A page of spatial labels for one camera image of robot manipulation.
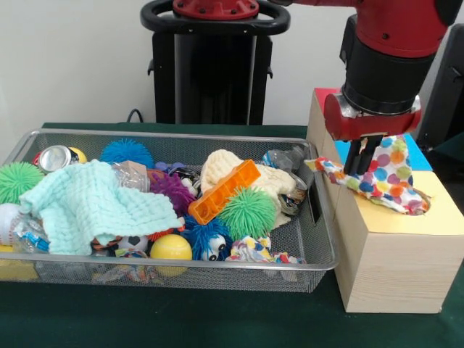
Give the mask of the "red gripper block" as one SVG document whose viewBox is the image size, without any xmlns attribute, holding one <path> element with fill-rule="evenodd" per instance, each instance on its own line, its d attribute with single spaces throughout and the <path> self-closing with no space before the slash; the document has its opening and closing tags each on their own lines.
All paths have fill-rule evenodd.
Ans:
<svg viewBox="0 0 464 348">
<path fill-rule="evenodd" d="M 326 130 L 336 141 L 351 141 L 344 164 L 344 173 L 365 173 L 383 136 L 409 133 L 421 120 L 421 100 L 415 97 L 411 109 L 401 115 L 372 115 L 356 110 L 341 93 L 329 94 L 324 100 L 323 116 Z M 362 141 L 366 144 L 362 150 Z"/>
</svg>

